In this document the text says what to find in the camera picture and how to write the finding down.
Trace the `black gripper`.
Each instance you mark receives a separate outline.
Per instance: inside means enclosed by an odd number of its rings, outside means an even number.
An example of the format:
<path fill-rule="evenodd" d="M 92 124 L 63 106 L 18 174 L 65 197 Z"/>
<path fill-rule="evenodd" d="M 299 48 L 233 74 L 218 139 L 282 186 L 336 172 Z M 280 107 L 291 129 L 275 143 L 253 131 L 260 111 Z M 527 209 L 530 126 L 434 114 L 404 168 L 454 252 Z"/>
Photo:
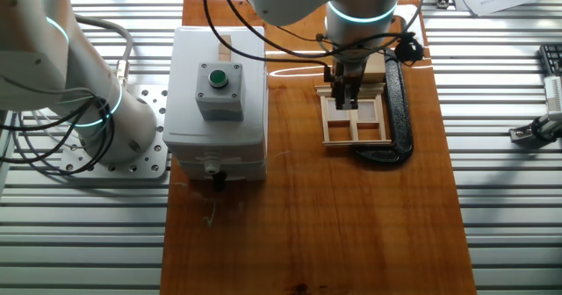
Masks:
<path fill-rule="evenodd" d="M 366 61 L 338 61 L 324 69 L 323 81 L 334 84 L 335 108 L 348 110 L 358 108 L 357 97 L 362 84 Z"/>

